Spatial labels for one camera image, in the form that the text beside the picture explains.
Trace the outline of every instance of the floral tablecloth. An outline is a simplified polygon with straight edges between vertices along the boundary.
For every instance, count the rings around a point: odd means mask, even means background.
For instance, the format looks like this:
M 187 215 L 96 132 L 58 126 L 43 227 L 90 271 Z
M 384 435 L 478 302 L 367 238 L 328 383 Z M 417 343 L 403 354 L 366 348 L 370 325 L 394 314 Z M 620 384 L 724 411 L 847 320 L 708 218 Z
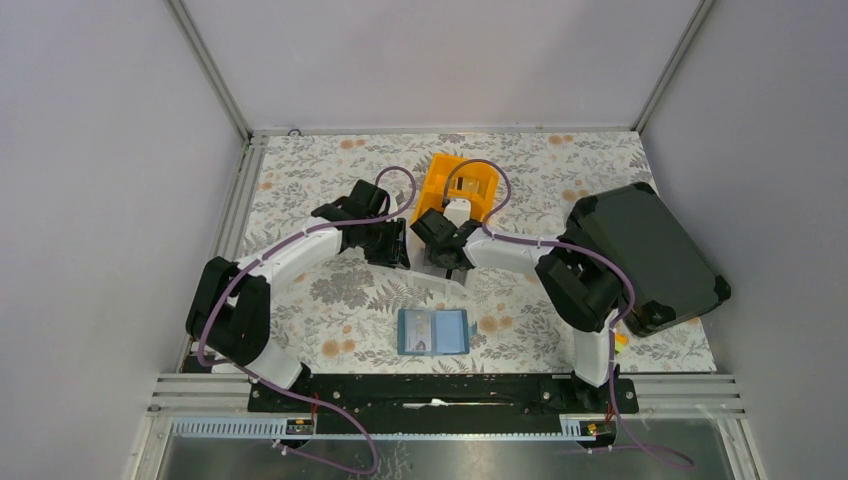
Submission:
M 559 234 L 580 197 L 635 181 L 653 183 L 639 137 L 630 132 L 396 134 L 271 137 L 241 254 L 298 230 L 315 207 L 373 181 L 388 165 L 409 168 L 421 184 L 435 152 L 488 158 L 509 174 L 512 200 L 492 220 L 500 229 Z M 381 181 L 400 204 L 405 176 Z M 499 188 L 497 200 L 503 195 Z M 535 276 L 483 269 L 468 297 L 408 286 L 401 272 L 371 267 L 359 250 L 298 277 L 272 304 L 272 337 L 320 373 L 567 372 L 571 328 Z M 466 308 L 477 322 L 469 355 L 397 355 L 397 308 Z M 714 371 L 699 320 L 649 338 L 626 330 L 623 371 Z

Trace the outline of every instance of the aluminum frame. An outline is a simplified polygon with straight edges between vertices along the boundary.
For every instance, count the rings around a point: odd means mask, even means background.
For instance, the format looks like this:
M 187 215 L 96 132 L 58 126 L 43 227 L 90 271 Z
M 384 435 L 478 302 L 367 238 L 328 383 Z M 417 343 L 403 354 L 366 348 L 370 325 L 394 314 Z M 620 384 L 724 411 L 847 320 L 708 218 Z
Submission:
M 686 25 L 683 35 L 677 42 L 677 46 L 674 48 L 674 51 L 671 53 L 671 58 L 668 59 L 668 63 L 666 63 L 665 68 L 663 68 L 662 74 L 660 74 L 660 78 L 657 80 L 657 84 L 654 86 L 654 89 L 651 90 L 651 94 L 648 95 L 648 101 L 645 102 L 645 106 L 642 107 L 639 117 L 637 117 L 636 121 L 633 123 L 631 130 L 638 133 L 640 136 L 645 132 L 645 128 L 648 126 L 648 122 L 650 122 L 651 117 L 654 115 L 657 105 L 659 105 L 663 95 L 665 95 L 669 83 L 671 83 L 671 80 L 677 73 L 680 64 L 689 53 L 689 47 L 692 45 L 692 41 L 698 35 L 698 32 L 701 31 L 704 23 L 709 18 L 710 12 L 712 12 L 713 7 L 717 3 L 718 0 L 700 0 L 700 3 L 698 3 L 698 6 L 695 8 L 695 12 L 692 14 L 689 24 Z
M 765 479 L 762 462 L 751 436 L 745 409 L 732 375 L 726 374 L 623 374 L 633 380 L 642 413 L 623 415 L 628 419 L 710 419 L 723 439 L 731 470 L 737 479 Z M 250 381 L 244 374 L 162 374 L 156 383 L 148 407 L 144 432 L 146 441 L 141 458 L 130 478 L 155 480 L 165 463 L 167 445 L 171 438 L 180 435 L 175 425 L 180 419 L 201 417 L 202 423 L 238 423 L 266 425 L 269 419 L 309 416 L 304 404 L 303 412 L 288 414 L 251 413 L 247 411 Z M 564 429 L 569 422 L 598 418 L 597 415 L 561 415 Z M 194 437 L 203 437 L 197 430 Z M 324 435 L 320 438 L 360 440 L 359 435 Z M 267 438 L 263 435 L 240 438 Z M 557 435 L 377 435 L 375 439 L 432 440 L 432 441 L 520 441 L 550 440 L 573 441 L 571 437 Z

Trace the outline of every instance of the orange box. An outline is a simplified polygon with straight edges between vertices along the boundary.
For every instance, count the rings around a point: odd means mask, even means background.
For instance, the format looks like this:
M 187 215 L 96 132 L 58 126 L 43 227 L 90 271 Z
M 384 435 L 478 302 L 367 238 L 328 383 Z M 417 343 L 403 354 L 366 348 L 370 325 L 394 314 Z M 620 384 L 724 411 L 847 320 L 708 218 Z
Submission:
M 445 211 L 442 206 L 445 182 L 450 172 L 466 160 L 444 153 L 433 155 L 427 176 L 424 178 L 424 185 L 421 186 L 421 195 L 418 197 L 418 205 L 412 217 L 413 222 L 431 208 L 439 212 Z M 483 217 L 492 211 L 495 204 L 498 178 L 497 170 L 491 166 L 485 163 L 470 163 L 454 174 L 448 190 L 448 198 L 467 198 L 471 202 L 471 218 L 482 222 Z

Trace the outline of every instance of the floral pattern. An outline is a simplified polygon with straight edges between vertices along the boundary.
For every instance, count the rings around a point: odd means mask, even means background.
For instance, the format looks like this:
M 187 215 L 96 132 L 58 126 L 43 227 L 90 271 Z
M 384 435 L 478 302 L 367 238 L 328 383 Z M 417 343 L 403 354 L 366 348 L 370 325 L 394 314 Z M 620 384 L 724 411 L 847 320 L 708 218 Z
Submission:
M 388 165 L 409 168 L 419 185 L 436 152 L 488 158 L 509 174 L 511 202 L 491 223 L 526 234 L 557 234 L 576 200 L 635 181 L 653 184 L 639 137 L 631 132 L 399 134 L 271 137 L 241 254 L 298 230 L 319 205 L 346 195 L 357 179 Z M 410 188 L 403 175 L 381 180 L 397 204 Z M 503 198 L 499 188 L 496 201 Z M 409 218 L 412 209 L 404 215 Z M 298 277 L 272 304 L 272 337 L 321 373 L 564 372 L 571 369 L 571 328 L 535 276 L 481 269 L 469 296 L 411 286 L 402 271 L 372 267 L 345 251 Z M 399 356 L 398 308 L 465 308 L 476 322 L 471 354 Z M 622 370 L 713 371 L 699 320 L 648 338 L 630 338 Z

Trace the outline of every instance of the gray wall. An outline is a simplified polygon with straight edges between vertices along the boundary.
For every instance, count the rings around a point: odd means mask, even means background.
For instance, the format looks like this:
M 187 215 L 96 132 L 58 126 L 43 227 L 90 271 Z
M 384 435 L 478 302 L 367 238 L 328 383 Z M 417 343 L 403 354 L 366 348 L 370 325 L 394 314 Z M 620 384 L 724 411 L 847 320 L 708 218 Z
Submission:
M 628 126 L 698 0 L 188 0 L 255 128 Z
M 644 136 L 733 299 L 706 319 L 771 478 L 843 476 L 848 3 L 723 1 Z
M 238 141 L 164 2 L 0 9 L 0 478 L 118 478 Z

